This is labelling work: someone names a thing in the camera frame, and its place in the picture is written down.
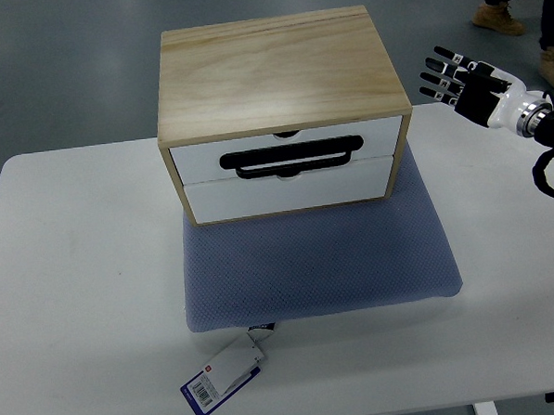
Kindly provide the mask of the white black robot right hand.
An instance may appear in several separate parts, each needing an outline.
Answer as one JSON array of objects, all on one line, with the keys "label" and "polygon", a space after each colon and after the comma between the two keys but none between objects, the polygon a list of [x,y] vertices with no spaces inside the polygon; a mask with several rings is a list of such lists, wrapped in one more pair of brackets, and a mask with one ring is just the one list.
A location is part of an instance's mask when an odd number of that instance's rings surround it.
[{"label": "white black robot right hand", "polygon": [[468,121],[531,137],[554,111],[551,99],[528,91],[525,83],[506,71],[439,45],[434,52],[435,58],[425,59],[429,70],[420,78],[427,85],[419,92],[452,107]]}]

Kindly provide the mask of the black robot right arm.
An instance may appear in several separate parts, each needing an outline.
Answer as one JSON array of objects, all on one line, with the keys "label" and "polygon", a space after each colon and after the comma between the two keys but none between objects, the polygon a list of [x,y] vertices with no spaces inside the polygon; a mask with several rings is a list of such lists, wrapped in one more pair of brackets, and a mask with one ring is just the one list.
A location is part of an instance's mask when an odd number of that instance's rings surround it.
[{"label": "black robot right arm", "polygon": [[542,110],[537,113],[538,123],[534,128],[534,139],[537,143],[554,149],[554,110]]}]

